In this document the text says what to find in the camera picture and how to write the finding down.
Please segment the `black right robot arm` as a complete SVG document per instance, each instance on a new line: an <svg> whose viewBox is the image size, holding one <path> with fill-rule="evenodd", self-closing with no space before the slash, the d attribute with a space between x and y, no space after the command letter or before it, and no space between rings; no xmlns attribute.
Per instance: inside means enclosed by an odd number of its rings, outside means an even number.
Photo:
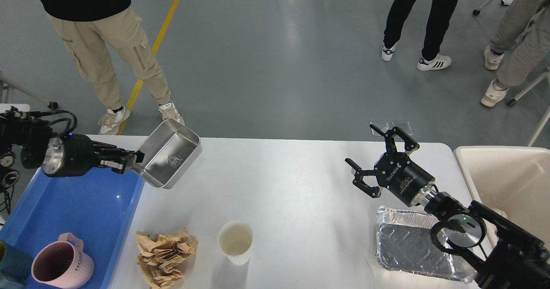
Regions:
<svg viewBox="0 0 550 289"><path fill-rule="evenodd" d="M371 170L351 158L352 184L372 198L389 190L407 207L421 206L435 216L430 229L434 246L446 254L462 257L476 271L482 289L547 289L550 286L549 250L544 242L479 201L464 207L439 191L435 177L410 159L420 148L400 127L386 131L370 124L383 136L385 152Z"/></svg>

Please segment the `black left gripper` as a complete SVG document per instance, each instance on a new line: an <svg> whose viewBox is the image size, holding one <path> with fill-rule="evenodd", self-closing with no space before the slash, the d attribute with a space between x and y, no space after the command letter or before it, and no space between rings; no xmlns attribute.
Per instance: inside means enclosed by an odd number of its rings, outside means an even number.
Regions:
<svg viewBox="0 0 550 289"><path fill-rule="evenodd" d="M120 159L129 155L136 157L136 163L142 163L145 157L139 150L129 151L113 144L94 142L82 134L54 137L49 140L41 170L49 177L71 177L83 176L94 167L110 167L122 175L129 168L127 160Z"/></svg>

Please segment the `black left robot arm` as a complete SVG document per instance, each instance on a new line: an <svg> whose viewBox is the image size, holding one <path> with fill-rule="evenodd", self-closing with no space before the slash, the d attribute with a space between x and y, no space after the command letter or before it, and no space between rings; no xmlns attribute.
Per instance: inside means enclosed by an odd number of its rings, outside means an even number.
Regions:
<svg viewBox="0 0 550 289"><path fill-rule="evenodd" d="M145 154L91 140L74 133L77 118L46 120L61 110L23 112L12 106L1 113L1 191L12 187L19 172L12 169L16 155L12 146L20 146L20 160L25 168L41 168L49 177L84 176L92 168L110 168L123 174L133 164L143 162Z"/></svg>

